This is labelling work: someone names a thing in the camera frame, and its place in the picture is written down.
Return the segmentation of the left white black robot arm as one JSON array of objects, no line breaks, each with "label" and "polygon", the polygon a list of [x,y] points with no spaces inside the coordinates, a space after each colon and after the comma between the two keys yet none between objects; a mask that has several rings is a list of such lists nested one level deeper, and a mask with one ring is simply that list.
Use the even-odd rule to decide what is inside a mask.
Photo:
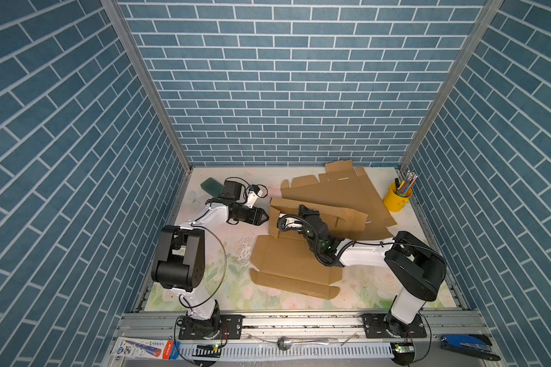
[{"label": "left white black robot arm", "polygon": [[269,220],[266,211],[256,205],[268,196],[263,184],[250,184],[240,177],[229,177],[217,197],[189,220],[161,229],[152,261],[152,280],[170,290],[186,309],[185,327],[206,333],[220,330],[220,307],[202,284],[205,264],[206,236],[215,240],[216,227],[227,223],[261,226]]}]

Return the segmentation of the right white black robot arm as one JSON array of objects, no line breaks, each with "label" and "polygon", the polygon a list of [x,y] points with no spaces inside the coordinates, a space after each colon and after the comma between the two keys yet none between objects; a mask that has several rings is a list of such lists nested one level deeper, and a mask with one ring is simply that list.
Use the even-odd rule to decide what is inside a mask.
[{"label": "right white black robot arm", "polygon": [[324,266],[390,269],[402,286],[384,318],[391,336],[407,337],[420,325],[420,311],[426,303],[436,300],[445,281],[446,263],[442,255],[407,231],[399,231],[387,241],[343,239],[329,231],[320,212],[303,205],[297,215],[281,214],[277,229],[302,235]]}]

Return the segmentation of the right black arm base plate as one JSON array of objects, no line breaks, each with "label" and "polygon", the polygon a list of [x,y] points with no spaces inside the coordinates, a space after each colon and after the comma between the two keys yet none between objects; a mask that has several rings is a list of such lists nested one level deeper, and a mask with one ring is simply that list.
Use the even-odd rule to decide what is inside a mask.
[{"label": "right black arm base plate", "polygon": [[388,313],[363,313],[360,316],[367,339],[426,338],[427,331],[418,313],[411,324],[404,324]]}]

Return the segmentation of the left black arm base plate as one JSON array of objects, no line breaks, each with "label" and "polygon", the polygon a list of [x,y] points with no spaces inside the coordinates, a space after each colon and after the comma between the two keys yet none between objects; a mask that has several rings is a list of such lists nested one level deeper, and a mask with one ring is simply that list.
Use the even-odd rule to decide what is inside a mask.
[{"label": "left black arm base plate", "polygon": [[213,316],[209,320],[200,321],[192,317],[185,317],[178,322],[180,340],[219,339],[220,333],[226,331],[227,337],[240,339],[243,329],[241,314],[226,314]]}]

